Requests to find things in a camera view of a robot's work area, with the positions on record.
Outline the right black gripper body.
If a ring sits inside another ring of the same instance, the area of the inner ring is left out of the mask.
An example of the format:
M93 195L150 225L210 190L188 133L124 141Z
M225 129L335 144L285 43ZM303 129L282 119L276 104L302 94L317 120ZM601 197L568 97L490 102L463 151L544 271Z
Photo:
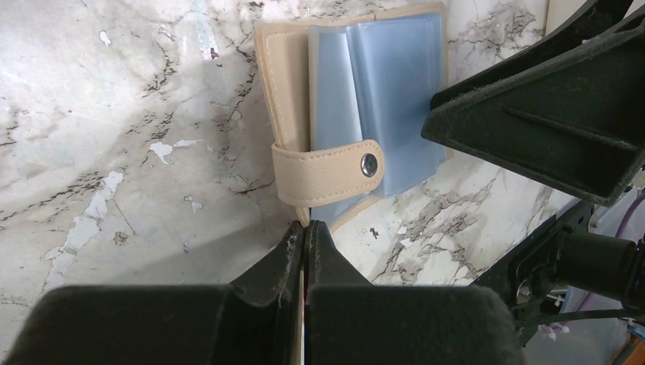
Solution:
M589 202L552 217L475 279L495 291L513 317L525 345L542 325L587 319L633 319L644 323L644 241L591 233ZM617 300L619 309L544 312L543 302L559 284Z

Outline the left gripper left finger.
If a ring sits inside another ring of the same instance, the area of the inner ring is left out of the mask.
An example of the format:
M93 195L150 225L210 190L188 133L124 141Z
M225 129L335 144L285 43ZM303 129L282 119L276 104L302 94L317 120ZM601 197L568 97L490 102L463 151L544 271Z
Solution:
M67 286L33 308L7 364L295 364L305 229L229 284Z

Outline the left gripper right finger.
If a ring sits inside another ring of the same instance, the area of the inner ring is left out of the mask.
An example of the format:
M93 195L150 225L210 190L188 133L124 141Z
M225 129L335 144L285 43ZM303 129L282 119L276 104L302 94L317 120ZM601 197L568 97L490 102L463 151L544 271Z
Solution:
M307 364L523 364L510 312L490 288L371 284L329 228L306 235Z

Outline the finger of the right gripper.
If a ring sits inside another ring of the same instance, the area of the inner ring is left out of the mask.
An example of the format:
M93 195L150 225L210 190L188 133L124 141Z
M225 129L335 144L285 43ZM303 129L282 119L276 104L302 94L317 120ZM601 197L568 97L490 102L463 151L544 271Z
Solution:
M580 46L584 40L590 40L608 30L617 30L621 22L627 20L627 15L640 16L644 14L643 5L630 12L631 6L631 1L584 1L567 20L542 40L510 58L448 87L443 91L443 100L451 101L468 92L519 75Z
M644 163L644 22L436 108L421 135L613 205Z

